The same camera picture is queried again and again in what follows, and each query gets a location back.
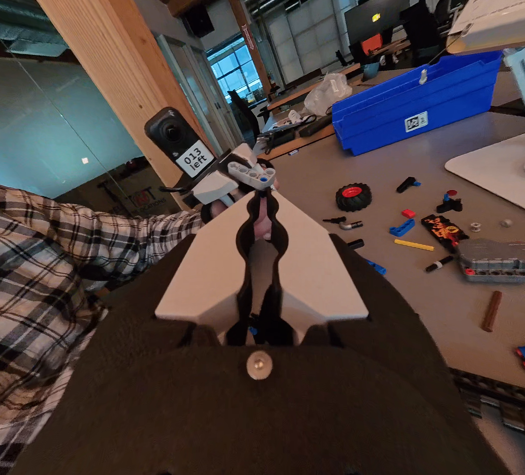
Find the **clear plastic bag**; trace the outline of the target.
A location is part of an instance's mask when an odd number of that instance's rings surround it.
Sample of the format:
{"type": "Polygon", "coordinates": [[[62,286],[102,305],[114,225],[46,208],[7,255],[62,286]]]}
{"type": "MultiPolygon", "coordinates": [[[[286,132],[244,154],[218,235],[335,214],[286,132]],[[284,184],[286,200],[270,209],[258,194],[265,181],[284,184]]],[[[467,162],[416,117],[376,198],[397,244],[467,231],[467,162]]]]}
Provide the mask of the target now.
{"type": "Polygon", "coordinates": [[[328,73],[323,80],[310,91],[305,100],[306,111],[316,116],[325,116],[334,104],[351,97],[352,87],[346,74],[328,73]]]}

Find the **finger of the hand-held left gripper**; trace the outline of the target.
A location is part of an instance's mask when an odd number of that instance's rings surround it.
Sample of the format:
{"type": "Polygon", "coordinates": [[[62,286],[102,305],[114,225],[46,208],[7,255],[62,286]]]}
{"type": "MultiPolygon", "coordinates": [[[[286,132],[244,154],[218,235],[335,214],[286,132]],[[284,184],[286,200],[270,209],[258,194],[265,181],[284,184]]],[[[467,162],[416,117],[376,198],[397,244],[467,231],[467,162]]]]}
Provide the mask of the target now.
{"type": "Polygon", "coordinates": [[[234,201],[229,194],[238,187],[239,183],[236,180],[216,170],[207,174],[193,187],[193,196],[203,205],[220,201],[226,207],[231,207],[234,201]]]}
{"type": "Polygon", "coordinates": [[[246,143],[240,144],[233,150],[233,161],[241,165],[259,165],[257,157],[253,153],[253,149],[246,143]]]}

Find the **black white toy pin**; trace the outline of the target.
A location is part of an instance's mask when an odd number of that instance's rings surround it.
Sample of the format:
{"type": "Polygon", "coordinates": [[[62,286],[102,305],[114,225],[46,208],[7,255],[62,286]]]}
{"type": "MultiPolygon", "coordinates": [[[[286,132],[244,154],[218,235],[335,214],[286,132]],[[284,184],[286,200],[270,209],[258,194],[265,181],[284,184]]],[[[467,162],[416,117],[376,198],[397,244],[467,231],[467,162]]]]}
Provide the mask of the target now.
{"type": "Polygon", "coordinates": [[[433,272],[438,269],[442,269],[444,265],[453,262],[455,259],[454,255],[448,255],[440,260],[437,260],[425,268],[426,273],[433,272]]]}

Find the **blue plastic bin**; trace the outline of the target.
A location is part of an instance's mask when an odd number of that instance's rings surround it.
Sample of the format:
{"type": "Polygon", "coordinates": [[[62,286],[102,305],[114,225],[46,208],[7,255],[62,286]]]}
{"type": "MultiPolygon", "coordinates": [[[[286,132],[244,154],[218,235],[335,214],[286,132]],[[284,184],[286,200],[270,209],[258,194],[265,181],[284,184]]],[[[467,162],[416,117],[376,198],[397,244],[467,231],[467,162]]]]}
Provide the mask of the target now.
{"type": "Polygon", "coordinates": [[[332,125],[354,156],[489,111],[502,52],[444,56],[348,97],[332,125]]]}

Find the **black background chair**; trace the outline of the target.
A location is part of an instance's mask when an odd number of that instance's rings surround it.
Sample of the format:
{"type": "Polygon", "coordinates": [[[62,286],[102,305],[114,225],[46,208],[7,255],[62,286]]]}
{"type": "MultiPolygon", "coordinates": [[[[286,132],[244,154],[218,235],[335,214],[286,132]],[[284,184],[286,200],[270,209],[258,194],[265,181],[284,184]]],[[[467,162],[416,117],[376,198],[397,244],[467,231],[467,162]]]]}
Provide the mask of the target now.
{"type": "Polygon", "coordinates": [[[426,0],[419,0],[401,11],[399,19],[410,41],[412,67],[432,62],[441,51],[441,38],[436,18],[429,11],[426,0]]]}
{"type": "Polygon", "coordinates": [[[241,98],[236,91],[228,91],[228,95],[231,98],[230,107],[243,139],[251,147],[254,147],[260,134],[258,118],[250,109],[246,100],[241,98]]]}

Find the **grey toy pull-back motor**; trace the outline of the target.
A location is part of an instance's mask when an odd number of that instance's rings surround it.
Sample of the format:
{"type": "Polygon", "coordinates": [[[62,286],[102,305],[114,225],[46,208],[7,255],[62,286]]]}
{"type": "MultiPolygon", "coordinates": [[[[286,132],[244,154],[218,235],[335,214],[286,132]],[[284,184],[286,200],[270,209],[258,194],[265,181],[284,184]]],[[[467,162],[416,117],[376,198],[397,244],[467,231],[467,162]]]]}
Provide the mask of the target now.
{"type": "Polygon", "coordinates": [[[466,239],[456,246],[456,256],[468,282],[524,284],[524,242],[466,239]]]}

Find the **black computer monitor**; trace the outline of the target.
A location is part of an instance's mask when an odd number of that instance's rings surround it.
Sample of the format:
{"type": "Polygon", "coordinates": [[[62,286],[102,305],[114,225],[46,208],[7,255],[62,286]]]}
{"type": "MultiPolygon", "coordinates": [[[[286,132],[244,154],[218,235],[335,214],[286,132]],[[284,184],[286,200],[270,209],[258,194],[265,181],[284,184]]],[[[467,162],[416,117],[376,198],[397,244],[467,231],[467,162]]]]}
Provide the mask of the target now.
{"type": "Polygon", "coordinates": [[[368,0],[344,13],[349,44],[362,43],[399,25],[410,0],[368,0]]]}

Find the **black toy piece red pin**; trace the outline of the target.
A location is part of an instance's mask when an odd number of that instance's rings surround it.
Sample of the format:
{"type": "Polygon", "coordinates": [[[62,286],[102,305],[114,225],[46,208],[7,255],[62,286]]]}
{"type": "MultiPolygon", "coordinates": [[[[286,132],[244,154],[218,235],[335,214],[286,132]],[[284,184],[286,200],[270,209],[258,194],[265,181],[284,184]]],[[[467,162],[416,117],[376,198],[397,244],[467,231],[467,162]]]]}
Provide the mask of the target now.
{"type": "Polygon", "coordinates": [[[457,197],[456,190],[448,190],[443,197],[441,204],[437,205],[436,212],[438,215],[444,215],[450,211],[462,212],[463,203],[462,199],[457,197]]]}

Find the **person's left hand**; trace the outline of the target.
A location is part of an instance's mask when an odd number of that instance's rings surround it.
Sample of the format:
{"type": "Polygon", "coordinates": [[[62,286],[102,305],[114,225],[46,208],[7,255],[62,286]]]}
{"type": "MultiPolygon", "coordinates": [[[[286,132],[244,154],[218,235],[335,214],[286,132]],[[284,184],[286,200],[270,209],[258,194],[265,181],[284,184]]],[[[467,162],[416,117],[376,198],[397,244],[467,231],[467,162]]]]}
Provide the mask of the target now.
{"type": "MultiPolygon", "coordinates": [[[[270,242],[272,236],[272,222],[267,215],[267,197],[265,192],[259,192],[258,195],[260,197],[259,216],[253,223],[255,240],[258,241],[263,239],[270,242]]],[[[228,208],[229,207],[221,200],[216,200],[210,204],[203,205],[200,209],[202,223],[209,223],[228,208]]]]}

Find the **black wheel red rim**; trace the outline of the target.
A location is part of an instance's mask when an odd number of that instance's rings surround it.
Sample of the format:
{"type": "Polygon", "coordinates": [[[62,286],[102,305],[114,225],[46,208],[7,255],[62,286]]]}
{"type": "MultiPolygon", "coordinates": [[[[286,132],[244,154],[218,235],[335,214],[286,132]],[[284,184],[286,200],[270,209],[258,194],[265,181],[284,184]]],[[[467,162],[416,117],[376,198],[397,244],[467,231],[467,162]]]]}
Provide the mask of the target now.
{"type": "Polygon", "coordinates": [[[341,211],[357,212],[371,204],[372,192],[365,183],[351,183],[338,189],[335,202],[341,211]]]}

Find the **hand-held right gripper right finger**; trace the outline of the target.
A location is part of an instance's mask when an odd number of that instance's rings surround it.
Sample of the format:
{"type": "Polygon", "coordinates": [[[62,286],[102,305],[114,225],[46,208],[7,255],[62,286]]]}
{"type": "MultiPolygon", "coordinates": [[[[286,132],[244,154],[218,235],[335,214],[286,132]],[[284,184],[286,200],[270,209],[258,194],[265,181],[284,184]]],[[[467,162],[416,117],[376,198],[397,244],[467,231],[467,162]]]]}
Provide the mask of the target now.
{"type": "Polygon", "coordinates": [[[287,235],[277,271],[282,290],[280,318],[301,343],[307,331],[329,322],[366,319],[365,306],[329,232],[274,192],[275,220],[287,235]]]}

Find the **small blue toy beam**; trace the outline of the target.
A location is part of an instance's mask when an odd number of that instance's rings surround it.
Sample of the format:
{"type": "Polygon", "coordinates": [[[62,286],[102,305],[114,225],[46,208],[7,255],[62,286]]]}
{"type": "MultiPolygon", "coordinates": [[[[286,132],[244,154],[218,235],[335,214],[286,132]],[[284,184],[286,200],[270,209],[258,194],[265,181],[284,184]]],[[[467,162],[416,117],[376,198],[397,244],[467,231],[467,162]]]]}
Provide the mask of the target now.
{"type": "Polygon", "coordinates": [[[410,218],[398,227],[390,227],[389,233],[394,237],[403,237],[415,226],[415,219],[410,218]]]}

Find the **black panel flame sticker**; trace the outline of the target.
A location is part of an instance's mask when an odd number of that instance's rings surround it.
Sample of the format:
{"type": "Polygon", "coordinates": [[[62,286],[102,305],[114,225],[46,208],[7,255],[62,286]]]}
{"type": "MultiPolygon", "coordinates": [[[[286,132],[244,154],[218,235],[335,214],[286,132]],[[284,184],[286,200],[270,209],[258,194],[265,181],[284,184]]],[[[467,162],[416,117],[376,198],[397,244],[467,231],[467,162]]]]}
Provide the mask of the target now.
{"type": "Polygon", "coordinates": [[[450,254],[456,254],[456,248],[470,237],[456,224],[442,215],[431,214],[421,219],[421,225],[450,254]]]}

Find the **white desk stand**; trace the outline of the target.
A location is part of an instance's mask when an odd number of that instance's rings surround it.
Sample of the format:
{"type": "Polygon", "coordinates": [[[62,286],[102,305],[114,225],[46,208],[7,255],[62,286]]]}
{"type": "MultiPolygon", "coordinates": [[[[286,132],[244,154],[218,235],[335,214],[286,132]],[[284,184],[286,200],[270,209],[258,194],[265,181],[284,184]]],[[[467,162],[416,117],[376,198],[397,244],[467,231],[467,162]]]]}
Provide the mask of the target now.
{"type": "MultiPolygon", "coordinates": [[[[518,94],[524,103],[524,48],[503,49],[498,53],[500,63],[504,63],[509,72],[496,82],[499,105],[490,107],[489,111],[523,118],[524,113],[519,115],[517,107],[511,105],[518,94]]],[[[455,157],[445,163],[445,169],[524,208],[523,133],[455,157]]]]}

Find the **wooden column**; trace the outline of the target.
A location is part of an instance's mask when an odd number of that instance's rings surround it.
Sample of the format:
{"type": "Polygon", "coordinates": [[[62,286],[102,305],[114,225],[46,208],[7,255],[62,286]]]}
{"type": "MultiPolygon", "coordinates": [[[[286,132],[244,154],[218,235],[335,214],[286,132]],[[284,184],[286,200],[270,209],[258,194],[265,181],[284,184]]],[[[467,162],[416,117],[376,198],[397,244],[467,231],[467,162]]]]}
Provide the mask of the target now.
{"type": "Polygon", "coordinates": [[[166,187],[182,175],[145,124],[177,109],[213,150],[134,0],[36,0],[166,187]]]}

